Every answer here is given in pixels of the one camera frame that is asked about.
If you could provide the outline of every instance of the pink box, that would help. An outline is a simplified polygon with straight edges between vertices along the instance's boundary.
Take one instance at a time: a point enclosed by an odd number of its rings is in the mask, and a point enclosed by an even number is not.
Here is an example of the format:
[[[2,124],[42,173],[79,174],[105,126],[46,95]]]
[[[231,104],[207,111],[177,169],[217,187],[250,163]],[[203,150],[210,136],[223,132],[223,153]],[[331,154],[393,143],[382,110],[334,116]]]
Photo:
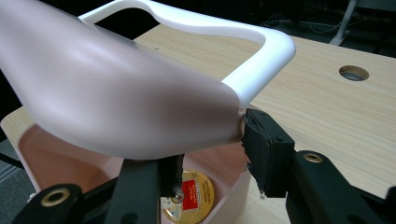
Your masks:
[[[16,151],[35,190],[60,183],[79,185],[83,192],[120,173],[122,159],[71,145],[37,125],[27,129]],[[215,189],[215,204],[204,223],[232,223],[242,211],[250,182],[248,158],[241,144],[213,147],[187,153],[184,169],[206,174]],[[162,223],[170,223],[165,216]]]

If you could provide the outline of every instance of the round tin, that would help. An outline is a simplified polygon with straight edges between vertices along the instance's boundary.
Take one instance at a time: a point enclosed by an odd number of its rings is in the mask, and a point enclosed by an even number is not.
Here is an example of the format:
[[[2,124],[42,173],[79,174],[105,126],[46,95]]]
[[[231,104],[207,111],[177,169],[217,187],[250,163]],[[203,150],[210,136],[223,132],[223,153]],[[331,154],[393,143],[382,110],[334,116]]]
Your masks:
[[[210,213],[215,200],[213,185],[202,172],[185,170],[181,192],[174,198],[161,198],[164,215],[172,223],[201,223]]]

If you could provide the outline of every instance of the white plastic frame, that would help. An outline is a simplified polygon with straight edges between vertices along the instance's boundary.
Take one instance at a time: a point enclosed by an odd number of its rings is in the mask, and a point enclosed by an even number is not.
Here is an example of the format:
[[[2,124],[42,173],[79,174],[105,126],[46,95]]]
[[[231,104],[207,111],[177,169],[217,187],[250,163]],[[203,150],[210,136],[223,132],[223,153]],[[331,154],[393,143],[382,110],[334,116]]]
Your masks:
[[[239,37],[262,45],[251,58],[222,80],[238,95],[240,108],[248,106],[295,54],[294,42],[279,31],[226,21],[149,0],[116,0],[78,18],[86,24],[93,24],[131,7],[143,9],[159,23],[184,32]]]

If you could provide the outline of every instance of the wooden desk surface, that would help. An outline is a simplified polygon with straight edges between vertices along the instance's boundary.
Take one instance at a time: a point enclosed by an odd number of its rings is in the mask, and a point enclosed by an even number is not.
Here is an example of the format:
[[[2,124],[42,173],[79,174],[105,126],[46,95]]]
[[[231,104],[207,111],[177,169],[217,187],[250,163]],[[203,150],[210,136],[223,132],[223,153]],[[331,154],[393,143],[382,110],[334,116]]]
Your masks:
[[[350,184],[385,197],[396,186],[396,60],[293,38],[297,54],[252,102],[294,139],[297,150],[329,157]],[[240,39],[190,35],[159,25],[136,43],[222,79],[258,45]],[[370,77],[351,81],[344,65]],[[15,145],[31,124],[20,109],[2,121]],[[252,179],[247,205],[236,223],[289,223],[284,199],[261,199]]]

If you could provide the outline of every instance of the hole in desk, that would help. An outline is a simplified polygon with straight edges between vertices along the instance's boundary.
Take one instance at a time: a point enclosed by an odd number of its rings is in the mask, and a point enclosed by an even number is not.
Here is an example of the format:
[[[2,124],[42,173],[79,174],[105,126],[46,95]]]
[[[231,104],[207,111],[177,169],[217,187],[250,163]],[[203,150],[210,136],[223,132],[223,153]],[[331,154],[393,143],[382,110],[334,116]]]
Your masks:
[[[354,65],[342,66],[339,73],[342,77],[352,81],[364,81],[370,76],[365,69]]]

